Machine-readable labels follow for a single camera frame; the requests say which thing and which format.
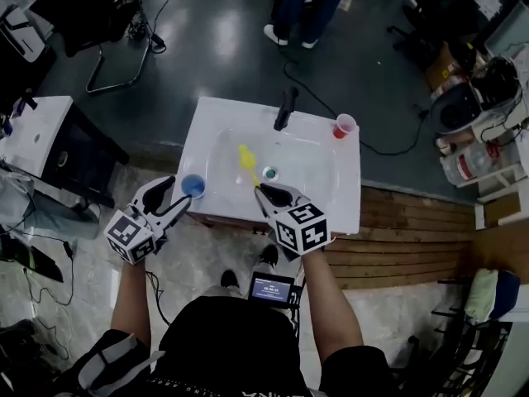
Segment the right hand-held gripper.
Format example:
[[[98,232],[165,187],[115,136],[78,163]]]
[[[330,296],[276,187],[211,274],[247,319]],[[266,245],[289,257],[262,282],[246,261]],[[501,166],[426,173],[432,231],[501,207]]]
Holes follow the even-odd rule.
[[[254,195],[266,222],[271,221],[275,240],[288,261],[331,243],[326,214],[298,189],[279,183],[261,183],[255,186]],[[274,214],[276,207],[294,208]]]

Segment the small black monitor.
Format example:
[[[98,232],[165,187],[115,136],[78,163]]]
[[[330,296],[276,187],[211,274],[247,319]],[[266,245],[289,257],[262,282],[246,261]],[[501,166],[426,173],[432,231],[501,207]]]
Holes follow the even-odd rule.
[[[294,278],[255,272],[250,282],[248,300],[277,309],[287,309]]]

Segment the clear water jug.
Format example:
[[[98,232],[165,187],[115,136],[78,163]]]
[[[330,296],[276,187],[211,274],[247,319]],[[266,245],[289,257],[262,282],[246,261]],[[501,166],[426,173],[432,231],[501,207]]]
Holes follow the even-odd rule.
[[[490,173],[498,159],[499,149],[496,146],[474,141],[451,155],[441,157],[440,163],[447,180],[459,187]]]

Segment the blue chair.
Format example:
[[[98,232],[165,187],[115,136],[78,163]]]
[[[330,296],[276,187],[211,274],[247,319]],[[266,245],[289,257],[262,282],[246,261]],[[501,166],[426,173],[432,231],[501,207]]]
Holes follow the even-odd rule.
[[[433,310],[431,313],[437,316],[443,316],[447,318],[457,318],[462,316],[463,319],[470,325],[480,326],[482,324],[491,323],[498,321],[502,316],[510,312],[516,305],[519,290],[521,287],[520,278],[508,270],[497,270],[498,271],[498,283],[496,288],[496,299],[492,313],[489,315],[488,321],[484,323],[471,324],[468,317],[465,314],[465,304],[462,309],[452,309],[450,312],[440,312]],[[465,303],[469,295],[469,289],[473,278],[462,277],[459,279],[451,280],[438,280],[439,284],[444,285],[462,285],[467,291],[465,294]]]

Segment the person's left forearm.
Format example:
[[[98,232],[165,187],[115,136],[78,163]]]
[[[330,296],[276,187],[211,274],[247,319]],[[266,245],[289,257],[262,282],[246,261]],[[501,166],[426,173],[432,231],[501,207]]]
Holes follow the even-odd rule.
[[[145,261],[135,265],[128,262],[123,264],[110,329],[134,334],[150,350],[151,327]]]

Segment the black office chair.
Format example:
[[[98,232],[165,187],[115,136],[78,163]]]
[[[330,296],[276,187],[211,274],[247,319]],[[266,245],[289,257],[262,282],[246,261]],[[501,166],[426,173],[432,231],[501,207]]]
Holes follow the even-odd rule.
[[[480,325],[453,322],[441,346],[421,354],[411,337],[407,366],[394,368],[398,397],[481,397],[507,344],[512,324],[488,321]]]
[[[442,2],[424,2],[415,7],[404,4],[403,14],[412,27],[410,32],[388,26],[387,32],[397,32],[403,39],[393,44],[422,71],[430,67],[441,53],[443,45],[450,40],[450,5]]]

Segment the cardboard box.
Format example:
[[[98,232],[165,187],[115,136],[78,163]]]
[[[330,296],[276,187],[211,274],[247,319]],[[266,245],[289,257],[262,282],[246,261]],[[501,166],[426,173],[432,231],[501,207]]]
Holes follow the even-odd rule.
[[[444,42],[438,57],[426,70],[427,83],[431,91],[435,91],[451,75],[459,71],[459,63],[452,56],[448,43]]]

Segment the yellow brush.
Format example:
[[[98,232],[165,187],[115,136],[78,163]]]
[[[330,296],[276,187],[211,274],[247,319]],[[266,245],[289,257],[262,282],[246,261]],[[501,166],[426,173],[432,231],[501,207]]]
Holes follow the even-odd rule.
[[[255,173],[255,167],[257,166],[257,160],[252,151],[249,150],[247,145],[239,145],[239,164],[243,170],[246,170],[250,175],[252,183],[255,187],[260,186],[260,181]]]

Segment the black faucet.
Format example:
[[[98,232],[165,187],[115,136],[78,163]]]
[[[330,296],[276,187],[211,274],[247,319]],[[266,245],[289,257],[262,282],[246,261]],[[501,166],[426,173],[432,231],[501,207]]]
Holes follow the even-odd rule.
[[[274,130],[281,132],[287,125],[291,114],[295,111],[295,103],[299,91],[296,87],[290,86],[283,92],[282,104],[279,108],[278,115],[274,121]]]

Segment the wooden plank platform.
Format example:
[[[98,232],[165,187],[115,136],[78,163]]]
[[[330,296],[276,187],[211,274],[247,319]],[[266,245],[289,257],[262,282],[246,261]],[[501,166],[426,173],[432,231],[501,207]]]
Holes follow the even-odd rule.
[[[324,253],[342,289],[418,285],[466,275],[474,234],[471,205],[364,187],[360,230]]]

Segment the person's right shoe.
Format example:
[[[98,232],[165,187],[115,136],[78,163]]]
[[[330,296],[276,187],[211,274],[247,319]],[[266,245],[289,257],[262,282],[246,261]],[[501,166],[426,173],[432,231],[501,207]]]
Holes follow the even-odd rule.
[[[279,259],[278,248],[275,245],[269,244],[261,253],[260,253],[260,263],[265,263],[270,267],[274,268]]]

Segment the blue cup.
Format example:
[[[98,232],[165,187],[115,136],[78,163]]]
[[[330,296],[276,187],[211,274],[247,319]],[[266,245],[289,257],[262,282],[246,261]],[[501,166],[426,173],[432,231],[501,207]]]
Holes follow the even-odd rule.
[[[205,179],[197,174],[189,174],[182,178],[181,191],[185,196],[189,196],[191,199],[200,199],[206,190]]]

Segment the person's black shirt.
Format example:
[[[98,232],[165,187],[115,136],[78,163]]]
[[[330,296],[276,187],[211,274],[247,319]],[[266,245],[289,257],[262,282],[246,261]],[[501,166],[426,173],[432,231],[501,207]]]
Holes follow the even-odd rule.
[[[63,373],[51,397],[397,397],[384,353],[341,349],[309,388],[298,341],[278,311],[231,297],[187,304],[150,352],[135,336],[106,331]]]

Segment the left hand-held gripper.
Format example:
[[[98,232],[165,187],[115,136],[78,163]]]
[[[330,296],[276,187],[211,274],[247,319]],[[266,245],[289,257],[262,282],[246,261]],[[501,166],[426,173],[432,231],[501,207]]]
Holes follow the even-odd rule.
[[[174,182],[175,177],[170,175],[141,186],[132,203],[124,211],[117,210],[104,229],[110,248],[129,264],[136,265],[149,254],[156,255],[167,241],[165,231],[191,206],[193,199],[187,194],[164,211],[158,211]]]

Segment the brown wooden board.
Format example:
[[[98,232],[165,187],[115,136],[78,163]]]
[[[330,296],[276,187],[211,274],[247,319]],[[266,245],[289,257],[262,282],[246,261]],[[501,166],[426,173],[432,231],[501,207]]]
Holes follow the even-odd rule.
[[[479,230],[471,255],[479,267],[510,270],[529,281],[529,219]]]

